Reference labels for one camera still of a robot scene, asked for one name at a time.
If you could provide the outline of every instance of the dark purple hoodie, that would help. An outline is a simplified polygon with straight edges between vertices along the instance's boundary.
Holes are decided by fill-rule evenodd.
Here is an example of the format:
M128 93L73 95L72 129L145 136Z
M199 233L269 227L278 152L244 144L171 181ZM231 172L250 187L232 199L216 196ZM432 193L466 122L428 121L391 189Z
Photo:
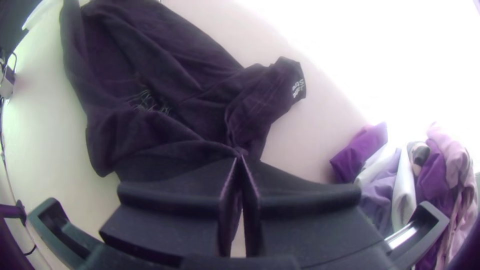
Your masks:
M100 176L151 181L225 157L259 159L270 125L306 96L298 62L244 68L155 0L64 0L60 28Z

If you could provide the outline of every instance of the cable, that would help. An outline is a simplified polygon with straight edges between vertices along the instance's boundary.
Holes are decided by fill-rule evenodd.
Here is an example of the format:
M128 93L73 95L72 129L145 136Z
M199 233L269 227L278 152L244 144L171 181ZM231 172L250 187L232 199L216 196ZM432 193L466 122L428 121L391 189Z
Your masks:
M15 69L16 66L17 66L17 55L15 54L15 66L13 68ZM10 182L9 172L8 172L8 169L7 169L7 161L5 159L4 129L3 129L3 127L4 127L4 104L5 104L5 98L1 97L0 98L0 151L1 151L0 156L1 156L1 159L3 161L6 181L8 182L8 187L10 188L11 197L13 198L13 201L16 202L17 199L15 198L14 190L12 189L12 183ZM25 256L28 256L28 255L32 254L35 251L35 249L37 249L37 244L35 243L34 237L30 233L30 230L27 228L27 226L25 226L24 228L25 228L26 233L28 234L28 237L30 238L31 242L34 244L33 249L30 252L24 254ZM52 266L50 265L47 258L45 258L45 256L42 254L41 250L38 251L38 254L40 255L43 262L50 268L50 270L52 270L53 269Z
M23 255L28 256L28 255L32 254L36 249L37 249L37 245L34 245L33 248L29 252L24 253Z
M15 70L17 70L17 62L19 58L17 57L17 54L14 52L12 52L11 55L15 57L15 64L13 65L13 74L15 74Z

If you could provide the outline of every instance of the white fabric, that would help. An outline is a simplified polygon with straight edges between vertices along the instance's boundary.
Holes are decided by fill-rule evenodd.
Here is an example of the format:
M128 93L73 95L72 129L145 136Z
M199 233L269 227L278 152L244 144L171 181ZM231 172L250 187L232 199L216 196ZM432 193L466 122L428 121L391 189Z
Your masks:
M369 159L365 161L365 165L362 168L361 173L355 178L354 184L363 188L366 184L370 183L378 173L383 171L389 164L396 148L390 144L385 144L378 151L376 151Z
M415 180L407 146L405 145L401 148L391 200L391 224L394 232L407 225L416 207Z

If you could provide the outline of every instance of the lavender fabric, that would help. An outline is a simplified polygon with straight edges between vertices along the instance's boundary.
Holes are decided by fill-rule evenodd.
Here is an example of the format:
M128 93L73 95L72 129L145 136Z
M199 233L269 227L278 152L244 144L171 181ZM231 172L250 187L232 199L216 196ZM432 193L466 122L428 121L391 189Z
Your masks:
M418 204L429 201L447 217L450 217L454 209L455 194L447 184L445 157L433 140L427 139L426 145L430 148L430 155L415 183L416 201ZM442 238L443 234L416 264L416 270L432 270L435 268Z
M351 141L330 159L338 183L353 183L365 161L387 143L387 124L363 128Z
M259 159L270 125L306 96L298 62L244 68L157 0L64 0L60 33L100 176L160 180Z
M360 207L384 237L390 236L394 232L392 194L399 170L401 152L401 149L396 149L385 169L379 172L361 191Z
M478 215L478 195L473 162L467 149L442 127L432 125L427 135L445 156L446 182L455 190L456 200L450 224L437 255L435 270L444 269L470 233Z

